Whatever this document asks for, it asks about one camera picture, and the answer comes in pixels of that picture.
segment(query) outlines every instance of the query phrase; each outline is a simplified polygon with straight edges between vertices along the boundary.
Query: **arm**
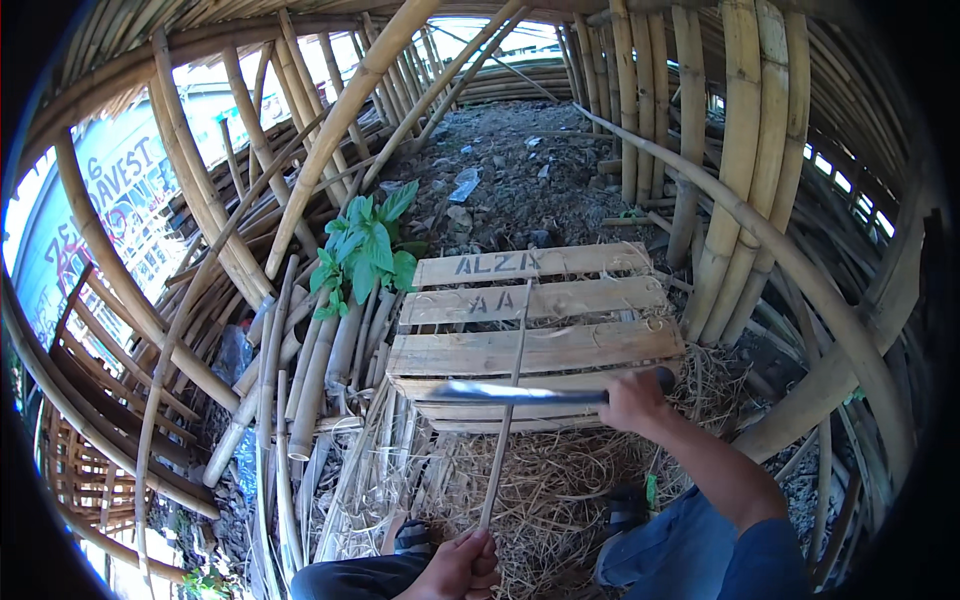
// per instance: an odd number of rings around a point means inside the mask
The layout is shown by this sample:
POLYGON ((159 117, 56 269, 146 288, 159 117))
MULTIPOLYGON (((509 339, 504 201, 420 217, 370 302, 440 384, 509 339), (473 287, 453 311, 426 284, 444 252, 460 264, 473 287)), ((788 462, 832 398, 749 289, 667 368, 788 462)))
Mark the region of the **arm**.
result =
POLYGON ((786 501, 774 478, 739 450, 714 438, 671 408, 652 370, 611 384, 600 420, 633 431, 677 458, 717 512, 742 535, 768 518, 786 518, 786 501))

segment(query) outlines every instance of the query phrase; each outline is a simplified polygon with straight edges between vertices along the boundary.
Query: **wooden plank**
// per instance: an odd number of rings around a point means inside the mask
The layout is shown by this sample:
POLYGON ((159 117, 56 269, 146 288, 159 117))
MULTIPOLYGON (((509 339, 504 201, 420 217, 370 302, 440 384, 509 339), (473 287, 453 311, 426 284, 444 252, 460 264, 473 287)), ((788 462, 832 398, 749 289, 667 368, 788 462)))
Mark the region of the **wooden plank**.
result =
POLYGON ((413 284, 428 285, 497 281, 533 276, 639 271, 653 265, 641 244, 621 242, 515 252, 490 252, 428 258, 417 264, 413 284))
MULTIPOLYGON (((418 292, 407 296, 401 325, 480 323, 518 319, 525 285, 418 292)), ((668 306, 653 276, 544 283, 531 290, 528 317, 569 317, 590 312, 668 306)))
MULTIPOLYGON (((516 361, 518 336, 518 331, 397 335, 387 372, 437 376, 509 373, 516 361)), ((684 340, 672 317, 533 329, 526 337, 522 372, 604 367, 684 353, 684 340)))
MULTIPOLYGON (((517 385, 521 388, 543 388, 554 390, 555 392, 569 392, 574 390, 603 390, 606 389, 611 381, 622 377, 628 372, 646 371, 654 367, 666 367, 674 373, 677 380, 681 377, 681 365, 683 359, 668 361, 658 361, 645 367, 610 369, 607 371, 578 372, 568 375, 546 375, 541 377, 521 377, 517 385)), ((485 383, 510 384, 509 377, 500 377, 498 379, 484 379, 485 383)), ((396 389, 407 396, 417 400, 417 406, 420 407, 420 400, 429 401, 430 394, 442 384, 443 379, 405 379, 393 378, 391 383, 396 389)))
MULTIPOLYGON (((500 420, 434 420, 430 421, 437 431, 455 431, 458 433, 499 433, 500 420)), ((510 423, 510 433, 533 433, 537 431, 556 431, 567 427, 588 429, 605 427, 596 415, 591 417, 560 417, 554 419, 514 419, 510 423)))

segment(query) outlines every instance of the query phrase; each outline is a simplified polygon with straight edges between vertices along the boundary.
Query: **wooden pallet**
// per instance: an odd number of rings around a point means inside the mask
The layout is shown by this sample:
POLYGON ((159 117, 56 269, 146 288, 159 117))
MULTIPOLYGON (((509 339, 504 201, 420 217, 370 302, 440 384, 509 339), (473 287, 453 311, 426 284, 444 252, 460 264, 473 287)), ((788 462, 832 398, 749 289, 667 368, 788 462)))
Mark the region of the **wooden pallet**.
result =
MULTIPOLYGON (((657 365, 679 376, 684 341, 675 320, 640 317, 664 314, 670 308, 652 273, 643 246, 626 242, 422 260, 414 275, 420 291, 408 294, 400 310, 401 333, 394 340, 387 375, 434 429, 499 431, 502 407, 451 405, 431 399, 431 393, 449 378, 509 384, 519 332, 469 331, 490 326, 467 325, 519 319, 526 286, 517 280, 580 276, 534 286, 519 385, 596 390, 626 372, 657 365), (507 285, 491 285, 493 281, 507 285), (549 326, 577 316, 584 316, 583 324, 549 326), (535 320, 548 325, 536 326, 531 323, 535 320)), ((597 424, 595 407, 588 405, 517 406, 511 429, 549 431, 597 424)))

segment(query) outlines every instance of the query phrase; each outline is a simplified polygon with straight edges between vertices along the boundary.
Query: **foot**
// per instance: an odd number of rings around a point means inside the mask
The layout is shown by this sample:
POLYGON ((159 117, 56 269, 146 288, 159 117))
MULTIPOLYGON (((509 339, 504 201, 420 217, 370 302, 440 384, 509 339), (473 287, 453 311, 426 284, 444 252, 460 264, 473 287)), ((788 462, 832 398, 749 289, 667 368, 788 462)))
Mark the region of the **foot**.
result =
POLYGON ((426 522, 412 518, 396 530, 394 537, 394 554, 398 556, 431 556, 433 546, 430 545, 430 534, 426 522))

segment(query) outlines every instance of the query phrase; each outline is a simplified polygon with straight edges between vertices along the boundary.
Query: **hand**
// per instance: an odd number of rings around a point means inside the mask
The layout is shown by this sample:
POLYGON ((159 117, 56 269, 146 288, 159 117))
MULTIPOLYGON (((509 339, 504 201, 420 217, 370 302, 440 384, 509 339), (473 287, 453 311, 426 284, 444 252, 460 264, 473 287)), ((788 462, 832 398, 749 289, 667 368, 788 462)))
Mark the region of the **hand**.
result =
POLYGON ((627 373, 611 383, 607 391, 610 404, 601 404, 597 413, 600 421, 620 431, 650 438, 660 428, 664 416, 672 412, 653 369, 627 373))
POLYGON ((485 600, 491 586, 500 583, 496 543, 490 532, 467 532, 445 541, 426 569, 403 594, 418 600, 485 600))

